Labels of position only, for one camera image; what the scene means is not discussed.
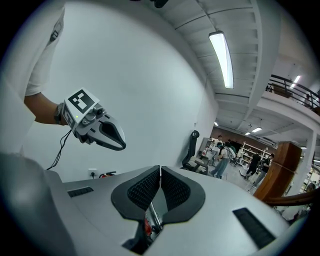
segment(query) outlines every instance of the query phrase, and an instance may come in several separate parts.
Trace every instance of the office chair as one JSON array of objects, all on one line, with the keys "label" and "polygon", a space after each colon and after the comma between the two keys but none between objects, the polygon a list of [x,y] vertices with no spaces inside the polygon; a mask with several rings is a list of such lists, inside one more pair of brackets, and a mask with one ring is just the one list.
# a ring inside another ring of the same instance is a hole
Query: office chair
[{"label": "office chair", "polygon": [[204,175],[208,174],[208,165],[204,164],[203,161],[196,158],[194,155],[196,153],[197,138],[199,138],[200,133],[194,130],[190,135],[189,149],[185,158],[182,160],[182,168],[184,170],[189,170],[191,172],[198,172]]}]

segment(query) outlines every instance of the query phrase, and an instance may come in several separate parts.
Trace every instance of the railing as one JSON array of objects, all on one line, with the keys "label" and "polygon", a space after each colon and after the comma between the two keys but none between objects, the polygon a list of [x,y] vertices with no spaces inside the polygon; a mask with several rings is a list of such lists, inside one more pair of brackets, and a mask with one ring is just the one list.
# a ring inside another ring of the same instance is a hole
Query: railing
[{"label": "railing", "polygon": [[302,206],[314,203],[319,195],[320,187],[302,194],[268,198],[264,202],[269,206]]},{"label": "railing", "polygon": [[320,107],[319,97],[316,93],[299,83],[294,83],[292,80],[278,75],[271,75],[265,90],[292,99],[315,112]]}]

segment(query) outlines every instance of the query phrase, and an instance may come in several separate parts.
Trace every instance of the brown wooden panel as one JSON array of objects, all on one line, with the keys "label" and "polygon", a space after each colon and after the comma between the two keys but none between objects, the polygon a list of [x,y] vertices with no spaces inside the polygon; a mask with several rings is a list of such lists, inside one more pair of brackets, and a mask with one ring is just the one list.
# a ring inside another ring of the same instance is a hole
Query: brown wooden panel
[{"label": "brown wooden panel", "polygon": [[270,197],[264,201],[270,206],[302,206],[315,202],[320,195],[320,187],[316,190],[284,197]]},{"label": "brown wooden panel", "polygon": [[294,174],[293,171],[273,162],[254,196],[262,201],[282,197]]},{"label": "brown wooden panel", "polygon": [[302,149],[290,141],[280,142],[274,154],[273,162],[295,171],[301,156]]}]

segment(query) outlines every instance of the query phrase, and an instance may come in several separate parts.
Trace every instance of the red object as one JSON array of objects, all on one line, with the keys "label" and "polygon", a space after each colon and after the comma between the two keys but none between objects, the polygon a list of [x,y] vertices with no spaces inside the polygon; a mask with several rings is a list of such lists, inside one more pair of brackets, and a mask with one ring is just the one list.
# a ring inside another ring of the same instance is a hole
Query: red object
[{"label": "red object", "polygon": [[148,236],[152,233],[152,228],[146,218],[144,218],[144,231]]},{"label": "red object", "polygon": [[203,155],[203,156],[205,156],[205,155],[206,155],[207,150],[208,150],[208,148],[207,148],[207,147],[203,150],[203,152],[202,152],[202,155]]}]

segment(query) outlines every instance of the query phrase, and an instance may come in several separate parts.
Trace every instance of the black cable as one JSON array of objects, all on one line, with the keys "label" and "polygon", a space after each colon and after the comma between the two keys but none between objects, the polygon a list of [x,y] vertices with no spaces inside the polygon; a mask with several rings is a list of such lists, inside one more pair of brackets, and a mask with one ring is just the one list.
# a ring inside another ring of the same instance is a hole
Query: black cable
[{"label": "black cable", "polygon": [[50,170],[51,168],[55,167],[57,165],[57,163],[59,162],[60,160],[60,157],[61,157],[61,152],[62,152],[62,149],[64,148],[65,144],[66,144],[66,141],[70,135],[72,130],[68,131],[66,135],[64,135],[61,139],[60,139],[60,150],[58,152],[58,154],[56,155],[52,165],[47,169],[47,170]]}]

